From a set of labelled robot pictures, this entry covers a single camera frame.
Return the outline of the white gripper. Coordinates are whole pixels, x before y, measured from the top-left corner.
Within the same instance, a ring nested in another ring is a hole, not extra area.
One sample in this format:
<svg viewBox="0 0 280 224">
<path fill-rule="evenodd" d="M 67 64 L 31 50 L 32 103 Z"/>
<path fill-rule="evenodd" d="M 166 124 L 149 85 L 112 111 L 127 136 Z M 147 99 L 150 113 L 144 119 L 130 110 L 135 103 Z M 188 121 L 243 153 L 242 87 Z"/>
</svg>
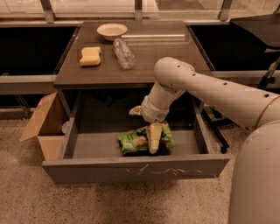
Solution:
<svg viewBox="0 0 280 224">
<path fill-rule="evenodd" d="M 151 123 L 147 128 L 146 133 L 148 137 L 149 152 L 155 154 L 158 151 L 159 140 L 162 133 L 162 122 L 168 115 L 169 110 L 158 108 L 154 106 L 149 100 L 148 96 L 145 96 L 140 106 L 135 106 L 129 111 L 132 116 L 142 115 L 143 119 Z"/>
</svg>

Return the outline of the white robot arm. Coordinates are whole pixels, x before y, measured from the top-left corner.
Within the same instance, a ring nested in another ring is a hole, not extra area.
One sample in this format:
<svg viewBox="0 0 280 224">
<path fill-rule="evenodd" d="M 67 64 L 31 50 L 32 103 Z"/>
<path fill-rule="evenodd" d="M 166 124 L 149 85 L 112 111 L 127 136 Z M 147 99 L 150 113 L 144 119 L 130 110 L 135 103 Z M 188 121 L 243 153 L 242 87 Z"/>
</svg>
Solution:
<svg viewBox="0 0 280 224">
<path fill-rule="evenodd" d="M 228 224 L 280 224 L 280 95 L 196 73 L 166 57 L 154 66 L 156 82 L 130 113 L 160 124 L 184 92 L 250 132 L 238 150 Z"/>
</svg>

